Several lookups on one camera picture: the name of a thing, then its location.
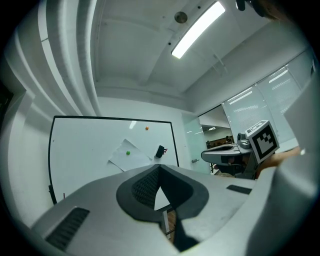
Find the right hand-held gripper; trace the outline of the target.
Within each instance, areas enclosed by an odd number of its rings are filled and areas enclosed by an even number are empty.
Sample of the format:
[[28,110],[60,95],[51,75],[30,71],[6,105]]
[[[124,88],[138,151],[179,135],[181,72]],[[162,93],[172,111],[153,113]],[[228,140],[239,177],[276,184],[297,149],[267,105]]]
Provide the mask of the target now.
[[230,158],[248,155],[241,178],[254,178],[258,167],[279,149],[279,142],[269,120],[261,120],[237,135],[237,141],[221,144],[201,153],[208,163],[228,163]]

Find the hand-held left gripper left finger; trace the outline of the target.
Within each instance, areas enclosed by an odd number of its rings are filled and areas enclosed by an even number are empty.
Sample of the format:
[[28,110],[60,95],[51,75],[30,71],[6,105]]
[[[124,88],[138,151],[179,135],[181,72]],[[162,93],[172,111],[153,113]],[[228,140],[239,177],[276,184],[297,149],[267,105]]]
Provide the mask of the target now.
[[122,183],[154,171],[149,165],[94,180],[55,204],[31,228],[45,255],[175,256],[176,247],[160,228],[161,220],[141,221],[119,205]]

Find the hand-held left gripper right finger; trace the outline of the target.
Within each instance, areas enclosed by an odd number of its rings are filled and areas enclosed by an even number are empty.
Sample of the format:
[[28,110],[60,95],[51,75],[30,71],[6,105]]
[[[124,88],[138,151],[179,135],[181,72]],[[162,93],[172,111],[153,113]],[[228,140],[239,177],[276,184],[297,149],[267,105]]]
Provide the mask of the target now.
[[220,177],[160,165],[160,187],[176,213],[174,243],[159,240],[160,252],[245,252],[254,221],[240,213],[252,180]]

